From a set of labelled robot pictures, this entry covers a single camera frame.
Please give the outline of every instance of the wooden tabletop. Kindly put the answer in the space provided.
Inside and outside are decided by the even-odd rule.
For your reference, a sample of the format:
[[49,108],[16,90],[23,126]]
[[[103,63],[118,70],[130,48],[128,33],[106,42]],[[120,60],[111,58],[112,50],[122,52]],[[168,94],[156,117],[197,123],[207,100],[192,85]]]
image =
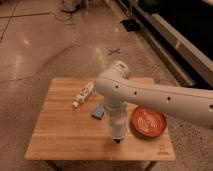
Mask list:
[[[175,160],[168,129],[154,139],[138,137],[129,130],[125,139],[115,143],[109,135],[108,116],[91,117],[101,96],[93,93],[78,109],[72,103],[92,78],[55,78],[39,115],[25,158],[27,160]],[[153,84],[151,78],[134,78]],[[128,117],[136,105],[128,104]]]

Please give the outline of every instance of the white object on floor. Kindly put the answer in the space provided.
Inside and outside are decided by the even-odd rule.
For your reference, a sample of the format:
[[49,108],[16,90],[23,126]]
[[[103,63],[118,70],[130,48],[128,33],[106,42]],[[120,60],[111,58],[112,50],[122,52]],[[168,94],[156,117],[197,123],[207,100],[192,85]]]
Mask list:
[[89,98],[90,94],[94,91],[94,83],[89,82],[76,96],[76,100],[73,102],[73,107],[77,108],[79,105],[84,104]]

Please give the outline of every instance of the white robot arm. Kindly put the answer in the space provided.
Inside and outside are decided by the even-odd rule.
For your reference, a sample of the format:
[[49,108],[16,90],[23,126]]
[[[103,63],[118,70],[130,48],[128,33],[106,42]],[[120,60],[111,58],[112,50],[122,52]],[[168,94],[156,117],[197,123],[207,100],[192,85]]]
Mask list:
[[213,128],[212,90],[140,84],[128,78],[128,66],[115,61],[95,80],[110,116],[119,115],[124,102],[129,102]]

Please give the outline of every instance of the cable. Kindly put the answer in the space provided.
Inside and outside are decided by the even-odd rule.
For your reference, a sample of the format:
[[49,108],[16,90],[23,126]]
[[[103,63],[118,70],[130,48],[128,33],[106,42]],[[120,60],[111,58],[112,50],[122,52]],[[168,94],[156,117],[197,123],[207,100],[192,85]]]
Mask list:
[[16,17],[31,17],[31,16],[38,16],[38,15],[53,15],[54,18],[55,18],[57,21],[60,21],[60,22],[66,22],[66,21],[69,21],[69,20],[72,19],[72,13],[71,13],[71,12],[69,12],[70,17],[67,18],[67,19],[60,19],[60,18],[57,17],[57,15],[56,15],[55,13],[51,13],[51,12],[47,12],[47,13],[36,13],[36,14],[14,15],[14,12],[15,12],[17,6],[18,6],[18,3],[16,4],[15,8],[13,9],[13,12],[12,12],[12,15],[11,15],[11,16],[3,16],[3,17],[0,17],[0,19],[9,18],[9,21],[8,21],[8,23],[7,23],[6,27],[5,27],[5,29],[4,29],[4,30],[0,30],[0,31],[3,32],[2,35],[1,35],[0,43],[1,43],[2,40],[3,40],[4,34],[5,34],[5,32],[7,31],[7,28],[8,28],[8,26],[9,26],[9,24],[10,24],[12,18],[16,18]]
[[15,13],[15,10],[16,10],[16,8],[17,8],[19,2],[20,2],[20,0],[17,0],[16,5],[15,5],[15,7],[13,8],[13,11],[12,11],[12,14],[11,14],[11,16],[10,16],[10,18],[9,18],[9,21],[7,22],[7,25],[6,25],[4,31],[3,31],[2,35],[1,35],[0,43],[2,42],[2,39],[3,39],[3,37],[4,37],[4,34],[5,34],[5,32],[6,32],[6,30],[7,30],[7,27],[9,26],[9,24],[10,24],[12,18],[13,18],[13,15],[14,15],[14,13]]

